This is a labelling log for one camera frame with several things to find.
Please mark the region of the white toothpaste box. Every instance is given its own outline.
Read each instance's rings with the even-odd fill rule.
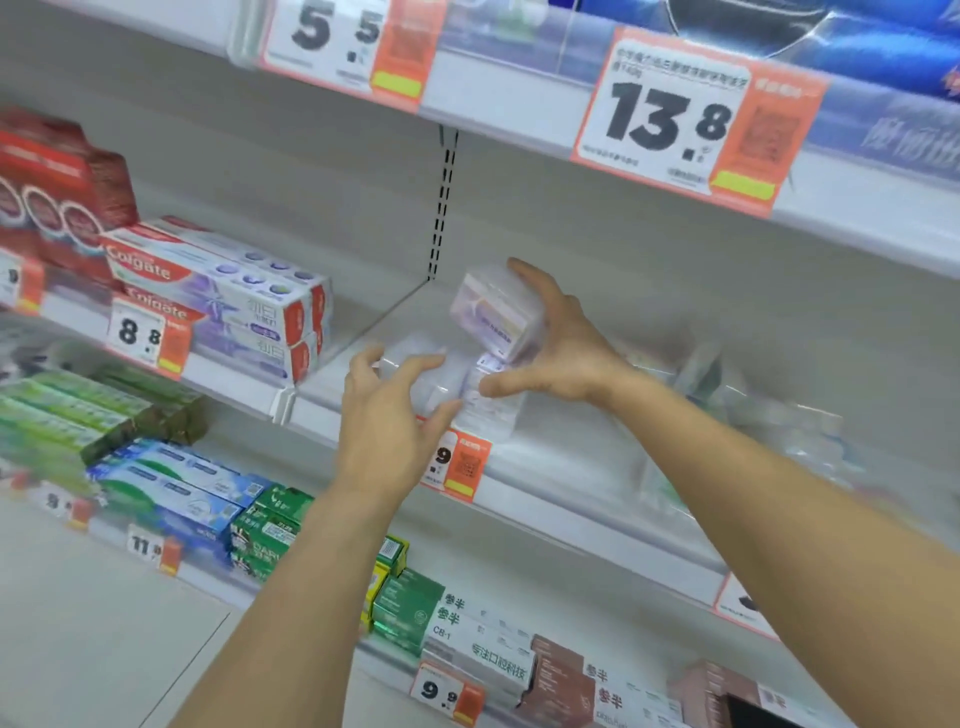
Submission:
[[[100,240],[116,279],[219,324],[290,346],[323,319],[309,283],[217,255],[170,233],[136,223],[105,232]]]

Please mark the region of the price number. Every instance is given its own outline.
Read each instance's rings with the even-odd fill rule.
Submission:
[[[155,569],[163,558],[164,538],[153,531],[131,523],[127,528],[127,551]]]
[[[114,298],[110,311],[107,347],[156,368],[166,325],[164,317]]]
[[[750,69],[735,62],[621,37],[574,157],[709,195],[710,176],[750,81]]]
[[[370,86],[390,0],[280,2],[261,61],[321,85]]]

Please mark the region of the green toothpaste box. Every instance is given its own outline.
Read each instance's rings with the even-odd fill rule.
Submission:
[[[254,504],[230,525],[230,542],[235,554],[250,555],[274,565],[293,545],[299,532],[298,526]]]
[[[147,434],[159,430],[160,412],[143,398],[63,369],[38,372],[31,379],[65,395],[88,401],[130,418],[139,433]]]
[[[16,382],[5,389],[4,394],[48,414],[102,432],[107,442],[115,448],[125,445],[134,434],[133,420],[129,417],[44,386],[33,379]]]
[[[412,569],[391,576],[373,601],[373,632],[401,649],[420,656],[427,623],[444,585]]]
[[[0,397],[0,443],[11,461],[84,497],[98,491],[86,467],[110,452],[102,432],[9,397]]]
[[[110,362],[93,378],[156,405],[163,414],[163,439],[191,445],[206,434],[204,395],[179,382],[124,362]]]

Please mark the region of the price tag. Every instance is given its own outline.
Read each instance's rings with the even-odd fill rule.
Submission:
[[[445,13],[445,0],[274,0],[260,64],[416,112]]]
[[[485,699],[482,688],[465,684],[429,663],[420,663],[410,696],[466,726],[476,725]]]
[[[0,248],[0,305],[38,316],[43,300],[43,264]]]
[[[491,444],[465,432],[450,429],[440,438],[437,453],[420,480],[434,490],[473,503]]]
[[[151,301],[154,304],[114,294],[107,349],[171,379],[179,379],[190,354],[193,323],[203,314],[157,297]],[[168,305],[156,305],[157,302]]]
[[[732,572],[727,574],[723,586],[720,587],[720,594],[713,602],[713,612],[724,619],[729,619],[747,629],[758,632],[764,637],[780,640],[773,627],[770,626],[770,622],[760,613],[740,580]]]
[[[180,543],[131,523],[127,526],[127,551],[140,561],[171,576],[180,568]]]
[[[769,217],[829,81],[618,28],[571,158]]]

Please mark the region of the forearm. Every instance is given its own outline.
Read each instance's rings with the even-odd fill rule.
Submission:
[[[854,721],[955,720],[960,558],[649,377],[623,374],[611,391],[610,409]]]
[[[172,728],[341,725],[373,562],[392,511],[331,488]]]

